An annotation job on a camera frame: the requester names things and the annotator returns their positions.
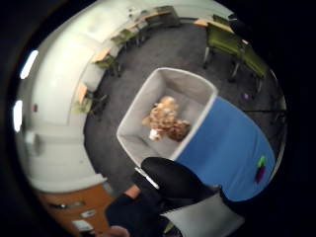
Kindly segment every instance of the gloved hand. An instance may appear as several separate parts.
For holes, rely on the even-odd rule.
[[[157,192],[164,198],[198,202],[214,194],[195,173],[176,161],[148,157],[141,163],[141,169],[157,183]]]

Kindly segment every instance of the desk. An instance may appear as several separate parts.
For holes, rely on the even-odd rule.
[[[99,51],[93,58],[92,62],[102,61],[111,51],[111,47],[106,47]]]
[[[83,100],[86,97],[87,91],[88,87],[84,83],[80,82],[77,89],[77,99],[80,105],[82,105]]]
[[[205,19],[197,19],[197,20],[194,22],[194,24],[197,25],[197,26],[199,26],[199,27],[207,27],[207,24],[208,24],[208,23],[211,23],[211,24],[213,24],[213,25],[215,25],[215,26],[217,26],[217,27],[219,27],[219,28],[221,28],[221,29],[223,29],[223,30],[225,30],[225,31],[227,31],[227,32],[230,32],[230,33],[234,34],[233,30],[231,30],[230,27],[225,26],[225,25],[223,25],[223,24],[220,24],[220,23],[218,23],[218,22],[214,22],[214,21],[210,21],[210,20],[205,20]]]
[[[166,14],[171,14],[171,11],[162,11],[162,12],[150,13],[150,14],[148,14],[148,15],[145,15],[145,16],[140,17],[140,18],[137,19],[133,24],[127,26],[126,28],[127,28],[128,30],[130,30],[130,29],[135,28],[135,27],[137,27],[138,25],[142,24],[143,22],[145,22],[146,19],[153,18],[153,17],[158,17],[158,16],[166,15]]]
[[[257,183],[262,156],[266,171]],[[221,185],[226,196],[236,201],[260,193],[276,164],[274,152],[257,125],[219,97],[176,161],[193,170],[205,184]]]

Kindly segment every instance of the white wall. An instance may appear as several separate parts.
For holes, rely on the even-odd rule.
[[[71,112],[80,81],[96,90],[104,71],[91,63],[99,50],[113,46],[110,37],[131,24],[128,9],[139,13],[174,5],[179,17],[227,17],[231,12],[209,0],[100,0],[77,14],[40,46],[30,77],[22,86],[27,130],[39,136],[39,155],[24,161],[35,188],[47,192],[83,189],[103,180],[83,146],[86,116]],[[38,111],[32,112],[32,106]]]

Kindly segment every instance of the cabinet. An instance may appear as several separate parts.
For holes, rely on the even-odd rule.
[[[100,233],[109,229],[105,208],[113,201],[113,197],[102,185],[65,194],[37,192],[37,195],[47,212],[74,236],[80,236],[75,223],[87,223]],[[80,226],[82,231],[85,230],[85,225]]]

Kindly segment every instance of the gray carpet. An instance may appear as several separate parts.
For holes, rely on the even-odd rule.
[[[251,71],[241,66],[235,83],[227,78],[233,69],[229,55],[217,52],[203,69],[205,30],[190,24],[179,28],[158,28],[149,31],[149,39],[140,47],[132,45],[122,51],[118,62],[122,65],[120,78],[105,75],[96,95],[109,95],[102,114],[102,120],[88,117],[85,125],[85,146],[97,172],[109,178],[116,194],[131,185],[130,175],[133,163],[125,154],[116,137],[121,119],[139,88],[148,75],[157,67],[168,66],[194,72],[212,82],[219,90],[219,96],[244,111],[275,110],[273,99],[279,94],[276,82],[269,75],[264,81],[262,92],[255,99],[245,100],[242,93],[255,92],[255,81]],[[281,122],[271,124],[274,113],[248,112],[250,118],[270,139],[275,153],[279,150]]]

